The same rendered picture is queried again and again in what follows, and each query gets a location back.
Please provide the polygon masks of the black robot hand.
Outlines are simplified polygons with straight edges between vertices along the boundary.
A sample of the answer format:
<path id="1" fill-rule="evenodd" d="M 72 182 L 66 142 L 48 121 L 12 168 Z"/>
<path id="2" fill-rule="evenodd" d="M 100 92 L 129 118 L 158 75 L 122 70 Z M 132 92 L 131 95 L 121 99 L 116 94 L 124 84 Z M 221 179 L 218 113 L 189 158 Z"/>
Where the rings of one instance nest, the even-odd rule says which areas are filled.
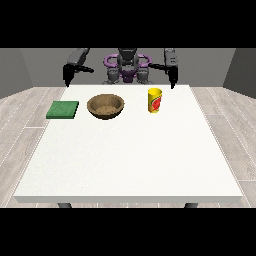
<path id="1" fill-rule="evenodd" d="M 169 78 L 171 88 L 174 88 L 178 82 L 178 67 L 177 66 L 167 66 L 162 64 L 149 64 L 150 68 L 162 70 Z"/>
<path id="2" fill-rule="evenodd" d="M 87 72 L 93 73 L 94 70 L 90 67 L 73 65 L 73 64 L 65 64 L 63 66 L 63 80 L 67 87 L 70 86 L 71 81 L 73 80 L 76 72 Z"/>

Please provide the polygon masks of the yellow cup with melon print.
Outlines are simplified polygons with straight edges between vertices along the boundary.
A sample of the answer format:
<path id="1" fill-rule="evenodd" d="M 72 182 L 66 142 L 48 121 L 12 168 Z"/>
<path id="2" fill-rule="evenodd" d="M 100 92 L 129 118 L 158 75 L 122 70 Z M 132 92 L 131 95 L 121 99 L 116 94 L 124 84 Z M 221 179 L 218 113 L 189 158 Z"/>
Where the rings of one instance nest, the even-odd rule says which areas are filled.
<path id="1" fill-rule="evenodd" d="M 150 88 L 148 90 L 148 111 L 150 113 L 157 113 L 160 108 L 162 99 L 162 90 L 159 88 Z"/>

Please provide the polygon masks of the green square pad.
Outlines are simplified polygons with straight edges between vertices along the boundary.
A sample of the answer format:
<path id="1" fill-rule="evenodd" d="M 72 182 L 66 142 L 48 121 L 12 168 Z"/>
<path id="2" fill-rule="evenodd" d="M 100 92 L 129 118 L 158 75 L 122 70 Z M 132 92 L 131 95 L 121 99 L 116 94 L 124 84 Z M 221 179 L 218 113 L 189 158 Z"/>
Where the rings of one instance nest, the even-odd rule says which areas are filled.
<path id="1" fill-rule="evenodd" d="M 54 101 L 46 114 L 46 118 L 73 119 L 78 106 L 78 101 Z"/>

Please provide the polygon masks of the brown wooden bowl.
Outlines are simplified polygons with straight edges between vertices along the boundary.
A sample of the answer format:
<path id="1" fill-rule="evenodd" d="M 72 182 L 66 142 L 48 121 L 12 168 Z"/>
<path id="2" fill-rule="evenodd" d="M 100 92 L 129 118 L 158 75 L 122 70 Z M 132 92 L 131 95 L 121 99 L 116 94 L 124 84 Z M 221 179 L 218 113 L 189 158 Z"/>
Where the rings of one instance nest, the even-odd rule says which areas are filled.
<path id="1" fill-rule="evenodd" d="M 124 100 L 115 94 L 100 94 L 87 102 L 88 111 L 96 118 L 109 120 L 117 117 L 124 108 Z"/>

